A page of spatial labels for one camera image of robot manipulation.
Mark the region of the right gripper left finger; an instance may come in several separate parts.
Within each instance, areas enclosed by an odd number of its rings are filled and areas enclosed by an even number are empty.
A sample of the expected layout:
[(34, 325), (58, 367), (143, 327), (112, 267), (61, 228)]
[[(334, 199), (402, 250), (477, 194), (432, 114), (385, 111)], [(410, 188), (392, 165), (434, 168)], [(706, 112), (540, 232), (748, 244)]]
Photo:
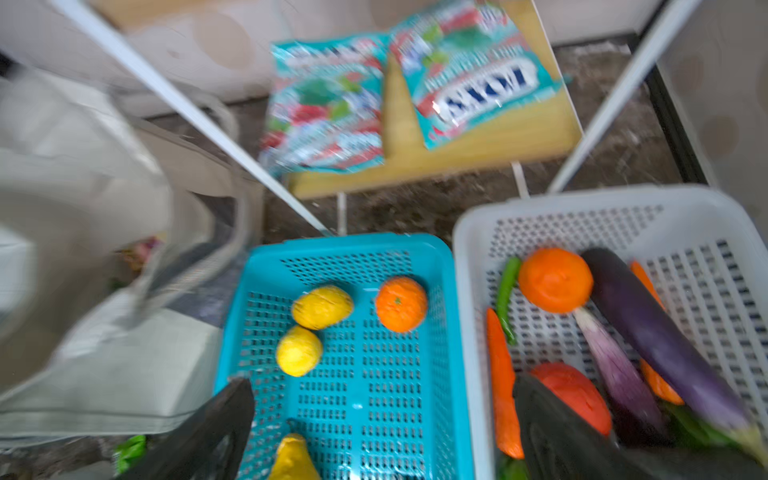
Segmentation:
[(251, 432), (255, 401), (245, 378), (232, 380), (120, 479), (234, 479)]

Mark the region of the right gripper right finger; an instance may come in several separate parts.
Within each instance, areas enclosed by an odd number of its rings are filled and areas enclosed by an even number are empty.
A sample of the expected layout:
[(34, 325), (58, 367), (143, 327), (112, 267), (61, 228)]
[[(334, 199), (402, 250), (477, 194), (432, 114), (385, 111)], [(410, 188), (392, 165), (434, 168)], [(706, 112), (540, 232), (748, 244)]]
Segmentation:
[(530, 479), (649, 479), (539, 380), (523, 374), (513, 397)]

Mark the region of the orange pink snack bag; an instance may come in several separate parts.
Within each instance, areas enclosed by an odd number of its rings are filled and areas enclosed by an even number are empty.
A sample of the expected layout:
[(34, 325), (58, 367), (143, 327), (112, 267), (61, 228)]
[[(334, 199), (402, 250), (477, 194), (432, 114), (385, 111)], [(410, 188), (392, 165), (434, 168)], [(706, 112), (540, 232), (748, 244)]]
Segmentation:
[(120, 250), (119, 256), (132, 272), (139, 274), (153, 251), (162, 245), (164, 241), (165, 236), (163, 234), (152, 236)]

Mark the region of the orange tangerine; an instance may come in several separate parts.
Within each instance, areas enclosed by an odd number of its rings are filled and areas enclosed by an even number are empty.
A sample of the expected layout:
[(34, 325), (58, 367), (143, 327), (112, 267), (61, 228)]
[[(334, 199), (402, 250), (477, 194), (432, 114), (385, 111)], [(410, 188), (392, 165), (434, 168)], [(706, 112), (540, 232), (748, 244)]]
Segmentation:
[(423, 287), (409, 277), (393, 277), (385, 281), (375, 299), (375, 312), (380, 323), (395, 333), (407, 333), (426, 318), (428, 298)]

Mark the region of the cream canvas tote bag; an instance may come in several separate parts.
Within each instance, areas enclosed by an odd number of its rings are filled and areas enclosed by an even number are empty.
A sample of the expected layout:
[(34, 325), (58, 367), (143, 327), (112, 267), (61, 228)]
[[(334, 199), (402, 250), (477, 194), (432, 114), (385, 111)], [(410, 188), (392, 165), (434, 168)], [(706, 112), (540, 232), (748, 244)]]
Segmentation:
[[(212, 394), (263, 187), (130, 115), (129, 93), (1, 83), (1, 444), (163, 433)], [(119, 251), (163, 234), (136, 274)]]

